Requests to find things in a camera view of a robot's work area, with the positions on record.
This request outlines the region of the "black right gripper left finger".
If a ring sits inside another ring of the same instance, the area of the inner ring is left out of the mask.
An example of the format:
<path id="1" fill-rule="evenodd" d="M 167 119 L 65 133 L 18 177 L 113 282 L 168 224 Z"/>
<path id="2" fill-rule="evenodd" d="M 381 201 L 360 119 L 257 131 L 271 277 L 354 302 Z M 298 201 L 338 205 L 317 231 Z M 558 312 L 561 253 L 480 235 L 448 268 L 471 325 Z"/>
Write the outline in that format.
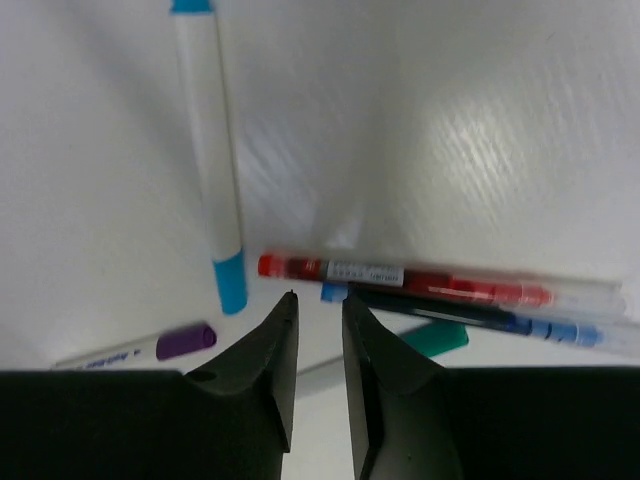
<path id="1" fill-rule="evenodd" d="M 189 373 L 1 376 L 5 479 L 277 479 L 291 448 L 296 294 Z"/>

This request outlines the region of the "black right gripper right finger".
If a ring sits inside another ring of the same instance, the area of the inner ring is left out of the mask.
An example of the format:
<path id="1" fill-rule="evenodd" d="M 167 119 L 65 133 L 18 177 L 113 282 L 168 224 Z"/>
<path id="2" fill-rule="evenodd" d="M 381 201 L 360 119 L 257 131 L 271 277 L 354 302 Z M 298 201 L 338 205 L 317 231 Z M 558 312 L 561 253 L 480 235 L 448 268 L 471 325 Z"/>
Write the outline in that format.
<path id="1" fill-rule="evenodd" d="M 358 479 L 635 479 L 631 366 L 446 368 L 342 306 Z"/>

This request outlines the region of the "teal cap white marker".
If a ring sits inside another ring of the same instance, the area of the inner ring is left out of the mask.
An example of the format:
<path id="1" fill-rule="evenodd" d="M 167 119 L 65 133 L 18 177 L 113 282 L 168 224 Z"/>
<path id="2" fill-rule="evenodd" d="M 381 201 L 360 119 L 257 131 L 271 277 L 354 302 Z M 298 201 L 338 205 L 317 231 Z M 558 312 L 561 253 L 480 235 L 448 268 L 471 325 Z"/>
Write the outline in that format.
<path id="1" fill-rule="evenodd" d="M 423 356 L 434 357 L 462 348 L 469 342 L 466 328 L 459 324 L 431 322 L 397 333 L 397 336 Z M 338 356 L 311 366 L 297 374 L 296 396 L 309 397 L 344 381 L 344 358 Z"/>

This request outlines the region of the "purple cap white marker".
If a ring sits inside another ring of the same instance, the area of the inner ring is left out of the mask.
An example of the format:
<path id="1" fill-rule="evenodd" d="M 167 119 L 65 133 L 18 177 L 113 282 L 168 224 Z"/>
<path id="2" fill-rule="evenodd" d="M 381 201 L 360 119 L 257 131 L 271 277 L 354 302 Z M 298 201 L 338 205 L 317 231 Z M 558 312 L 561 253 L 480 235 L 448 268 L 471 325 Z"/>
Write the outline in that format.
<path id="1" fill-rule="evenodd" d="M 54 364 L 51 369 L 127 369 L 145 361 L 164 362 L 207 350 L 214 347 L 217 341 L 217 333 L 207 322 L 197 322 L 112 346 L 106 350 L 62 360 Z"/>

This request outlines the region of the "blue gel pen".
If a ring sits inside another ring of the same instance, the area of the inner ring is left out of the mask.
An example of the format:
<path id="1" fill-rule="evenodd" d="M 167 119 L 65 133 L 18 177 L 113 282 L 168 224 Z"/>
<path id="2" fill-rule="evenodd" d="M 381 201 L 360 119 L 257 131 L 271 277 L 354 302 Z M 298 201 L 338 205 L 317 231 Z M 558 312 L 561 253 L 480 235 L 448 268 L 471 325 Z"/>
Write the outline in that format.
<path id="1" fill-rule="evenodd" d="M 586 320 L 548 319 L 512 313 L 494 307 L 422 299 L 353 285 L 332 283 L 322 285 L 321 299 L 325 302 L 337 303 L 350 295 L 358 297 L 368 308 L 384 312 L 455 322 L 556 344 L 621 355 L 639 355 L 637 323 L 593 323 Z"/>

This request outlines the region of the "light blue cap marker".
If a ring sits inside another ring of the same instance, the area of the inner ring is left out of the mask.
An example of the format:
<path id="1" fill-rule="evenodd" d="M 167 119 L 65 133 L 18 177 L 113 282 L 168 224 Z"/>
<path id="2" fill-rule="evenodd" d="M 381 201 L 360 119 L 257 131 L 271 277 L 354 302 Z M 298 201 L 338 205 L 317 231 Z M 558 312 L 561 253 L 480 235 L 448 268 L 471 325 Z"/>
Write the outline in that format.
<path id="1" fill-rule="evenodd" d="M 173 1 L 178 62 L 221 310 L 247 304 L 234 146 L 213 1 Z"/>

